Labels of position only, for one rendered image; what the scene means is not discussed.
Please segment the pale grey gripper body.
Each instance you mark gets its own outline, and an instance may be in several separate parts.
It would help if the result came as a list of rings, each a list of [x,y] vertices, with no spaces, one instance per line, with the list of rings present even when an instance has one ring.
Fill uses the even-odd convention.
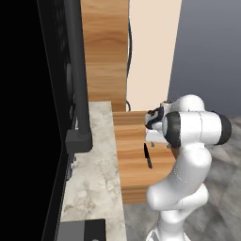
[[[168,142],[163,136],[163,133],[158,130],[146,130],[145,134],[145,140],[147,142],[153,142],[153,143],[165,143],[167,144]]]

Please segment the tall wooden cabinet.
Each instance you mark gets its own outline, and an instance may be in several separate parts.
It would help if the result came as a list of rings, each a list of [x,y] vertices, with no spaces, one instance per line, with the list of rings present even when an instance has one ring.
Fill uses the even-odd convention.
[[[88,98],[126,108],[128,0],[81,0]]]

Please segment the dark grey flat box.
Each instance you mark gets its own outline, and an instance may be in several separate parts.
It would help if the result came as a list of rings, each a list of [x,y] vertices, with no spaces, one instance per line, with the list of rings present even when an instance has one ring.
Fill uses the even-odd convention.
[[[106,241],[105,220],[61,222],[56,241]]]

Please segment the black tall appliance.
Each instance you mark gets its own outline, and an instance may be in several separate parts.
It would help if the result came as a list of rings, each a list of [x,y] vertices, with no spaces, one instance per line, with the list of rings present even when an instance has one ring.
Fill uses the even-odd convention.
[[[56,117],[61,139],[56,177],[41,241],[56,241],[66,181],[71,176],[74,154],[66,150],[67,132],[76,120],[75,106],[67,91],[67,65],[70,63],[64,0],[37,0],[43,42],[55,101]]]

